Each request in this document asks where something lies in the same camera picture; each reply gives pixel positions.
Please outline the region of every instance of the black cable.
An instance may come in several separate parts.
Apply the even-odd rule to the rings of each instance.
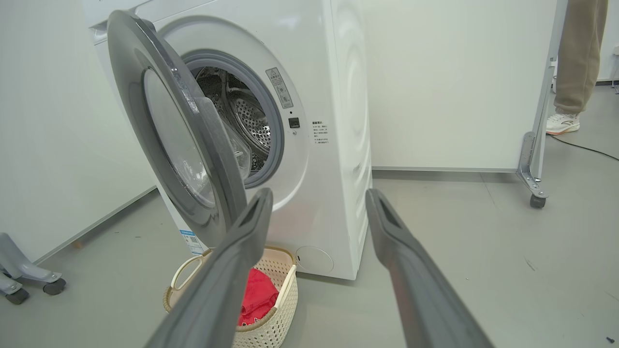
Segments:
[[[557,138],[557,137],[555,137],[554,135],[551,135],[551,134],[548,134],[548,135],[549,135],[551,138],[556,139],[556,140],[558,140],[558,141],[560,141],[560,142],[562,142],[562,143],[564,143],[564,144],[567,144],[567,145],[572,145],[572,146],[576,146],[576,147],[580,147],[581,149],[585,149],[585,150],[589,150],[589,151],[593,151],[593,152],[597,152],[598,154],[602,154],[602,155],[604,155],[604,156],[608,156],[608,157],[610,157],[611,159],[614,159],[614,160],[619,161],[619,159],[618,159],[618,158],[616,158],[616,157],[614,157],[614,156],[611,156],[611,155],[609,155],[609,154],[605,154],[605,153],[603,153],[603,152],[601,152],[601,151],[594,150],[594,149],[590,149],[590,148],[588,148],[588,147],[584,147],[584,146],[580,146],[580,145],[576,145],[576,144],[572,144],[571,142],[566,142],[566,141],[563,141],[563,140],[561,140],[561,139],[559,139],[559,138]]]

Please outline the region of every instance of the caster wheel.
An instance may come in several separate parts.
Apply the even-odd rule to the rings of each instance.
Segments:
[[[15,291],[13,294],[6,295],[6,299],[13,303],[14,305],[21,305],[26,299],[30,296],[28,292],[24,289],[19,289]]]
[[[57,295],[64,290],[65,285],[67,285],[67,282],[60,278],[53,283],[45,284],[45,286],[43,286],[43,292],[49,295]]]
[[[535,197],[535,195],[532,194],[530,204],[533,208],[541,209],[546,205],[546,199]]]

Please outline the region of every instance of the warning label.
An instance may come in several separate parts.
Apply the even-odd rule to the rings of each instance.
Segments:
[[[185,238],[185,243],[187,243],[187,246],[189,247],[189,250],[191,250],[192,254],[200,255],[204,252],[202,243],[200,243],[200,240],[192,231],[180,231],[183,235],[183,238]]]
[[[328,144],[329,130],[322,121],[312,121],[312,132],[314,133],[314,144]]]
[[[277,92],[277,96],[279,97],[279,102],[282,103],[282,108],[291,108],[292,100],[290,99],[290,94],[288,93],[288,89],[286,88],[286,84],[284,84],[284,79],[279,74],[279,70],[276,67],[273,69],[267,70],[267,76],[271,80],[273,84],[273,88]]]

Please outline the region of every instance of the woven basket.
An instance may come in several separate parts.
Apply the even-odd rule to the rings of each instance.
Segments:
[[[163,294],[163,307],[167,312],[176,304],[184,291],[184,287],[191,282],[197,270],[209,258],[210,250],[204,254],[195,256],[183,263],[172,278],[172,283]],[[179,274],[189,264],[198,262],[198,267],[193,270],[187,280],[177,286]],[[258,322],[237,326],[233,348],[278,348],[282,345],[292,318],[297,309],[297,266],[290,253],[275,248],[265,248],[264,254],[254,268],[269,276],[275,288],[279,291],[275,306]]]

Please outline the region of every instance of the shoe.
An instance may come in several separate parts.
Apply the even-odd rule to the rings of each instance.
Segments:
[[[557,136],[559,134],[575,132],[580,129],[580,117],[577,113],[557,113],[546,121],[546,133]]]

